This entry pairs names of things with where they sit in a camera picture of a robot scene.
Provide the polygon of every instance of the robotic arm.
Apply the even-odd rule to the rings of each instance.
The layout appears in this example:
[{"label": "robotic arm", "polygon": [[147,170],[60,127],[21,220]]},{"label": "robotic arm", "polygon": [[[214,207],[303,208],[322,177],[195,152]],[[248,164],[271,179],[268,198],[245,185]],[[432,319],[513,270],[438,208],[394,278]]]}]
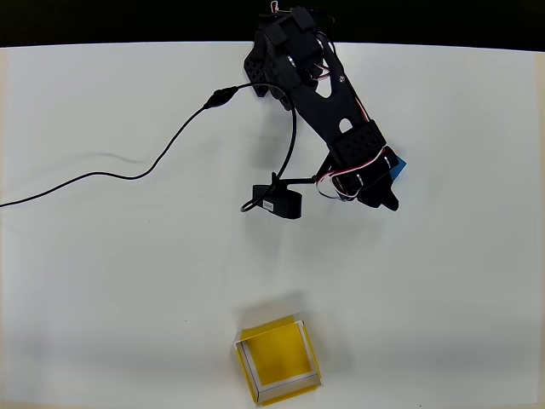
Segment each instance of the robotic arm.
[{"label": "robotic arm", "polygon": [[[335,46],[317,31],[307,9],[262,15],[244,70],[251,82],[281,85],[297,112],[329,148],[330,153],[317,175],[307,179],[309,182],[329,177],[343,201],[356,199],[371,207],[385,205],[390,210],[398,209],[399,202],[391,187],[399,173],[395,169],[403,167],[404,162],[387,146],[375,121],[369,118],[344,72]],[[331,95],[324,98],[316,89],[318,80],[327,77],[331,81]],[[256,85],[254,90],[257,96],[264,97],[269,88]],[[274,88],[271,93],[290,110],[286,95]],[[352,128],[342,132],[340,123],[344,119]],[[258,205],[277,216],[300,216],[301,200],[294,197],[301,195],[289,191],[288,184],[278,184]],[[254,186],[254,199],[262,191],[262,187]],[[286,207],[295,209],[286,212]]]}]

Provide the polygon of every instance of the yellow box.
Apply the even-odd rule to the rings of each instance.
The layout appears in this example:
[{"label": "yellow box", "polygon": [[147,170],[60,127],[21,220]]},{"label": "yellow box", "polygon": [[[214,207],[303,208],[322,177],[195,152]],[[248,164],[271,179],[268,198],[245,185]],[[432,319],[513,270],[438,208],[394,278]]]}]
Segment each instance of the yellow box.
[{"label": "yellow box", "polygon": [[299,314],[242,330],[234,344],[256,407],[322,386],[313,346]]}]

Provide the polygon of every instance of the black background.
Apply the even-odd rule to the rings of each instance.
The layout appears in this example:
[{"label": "black background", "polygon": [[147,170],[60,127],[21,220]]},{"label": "black background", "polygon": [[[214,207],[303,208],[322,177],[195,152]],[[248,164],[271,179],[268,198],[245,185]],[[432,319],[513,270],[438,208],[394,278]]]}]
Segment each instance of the black background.
[{"label": "black background", "polygon": [[[545,50],[545,0],[283,2],[333,15],[331,39]],[[0,0],[0,47],[148,41],[250,41],[268,1]]]}]

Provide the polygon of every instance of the red and white wire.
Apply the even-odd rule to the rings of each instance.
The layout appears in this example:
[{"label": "red and white wire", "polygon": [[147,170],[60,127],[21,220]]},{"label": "red and white wire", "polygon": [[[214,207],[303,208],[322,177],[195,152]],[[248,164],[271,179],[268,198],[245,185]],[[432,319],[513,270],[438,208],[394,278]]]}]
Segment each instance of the red and white wire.
[{"label": "red and white wire", "polygon": [[365,122],[369,122],[369,117],[367,116],[367,112],[365,112],[364,107],[359,103],[358,100],[356,100],[356,102],[358,103],[358,107],[359,107],[362,115],[364,116]]},{"label": "red and white wire", "polygon": [[317,78],[318,81],[320,79],[326,79],[330,76],[330,69],[327,66],[323,66],[322,64],[318,64],[318,63],[314,63],[314,65],[317,66],[318,68],[321,68],[323,71],[326,71],[325,74],[322,73],[318,75],[318,78]]},{"label": "red and white wire", "polygon": [[344,198],[350,198],[350,199],[353,199],[355,198],[356,196],[358,196],[359,192],[361,191],[361,189],[363,188],[363,186],[358,189],[358,191],[355,193],[355,194],[346,194],[344,192],[342,192],[341,190],[339,190],[337,188],[337,186],[335,185],[335,183],[333,182],[333,178],[334,177],[338,177],[340,175],[345,175],[346,173],[350,173],[350,172],[354,172],[355,170],[362,170],[363,168],[369,166],[370,164],[374,163],[377,159],[379,159],[382,155],[382,153],[384,152],[384,149],[387,148],[387,145],[385,145],[384,147],[382,147],[381,151],[371,160],[368,160],[367,162],[365,162],[364,164],[361,164],[359,166],[354,166],[352,168],[349,168],[349,169],[344,169],[344,170],[338,170],[338,171],[331,171],[331,172],[327,172],[325,173],[322,177],[320,177],[317,181],[316,181],[316,188],[318,189],[318,192],[322,195],[322,196],[325,196],[326,198],[329,198],[329,199],[339,199],[341,200],[341,198],[334,198],[332,196],[328,196],[327,194],[323,193],[318,184],[321,183],[326,177],[329,177],[330,179],[330,182],[331,182],[331,185],[333,185],[333,188],[337,191],[337,193],[339,193],[342,197]]}]

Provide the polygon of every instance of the white surface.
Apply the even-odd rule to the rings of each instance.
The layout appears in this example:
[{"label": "white surface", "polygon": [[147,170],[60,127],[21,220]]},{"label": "white surface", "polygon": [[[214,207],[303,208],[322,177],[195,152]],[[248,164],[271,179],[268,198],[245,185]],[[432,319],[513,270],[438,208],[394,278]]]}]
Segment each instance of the white surface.
[{"label": "white surface", "polygon": [[[232,337],[266,302],[254,310],[260,320],[307,311],[324,377],[324,388],[278,408],[536,400],[533,55],[337,48],[408,162],[393,189],[399,211],[302,187],[299,221],[240,214],[252,184],[278,169],[290,133],[280,104],[240,92],[191,124],[146,179],[95,178],[2,212],[9,399],[252,407]],[[245,82],[249,50],[11,49],[3,199],[91,170],[140,173],[214,89]],[[300,125],[286,176],[310,176],[326,154]]]}]

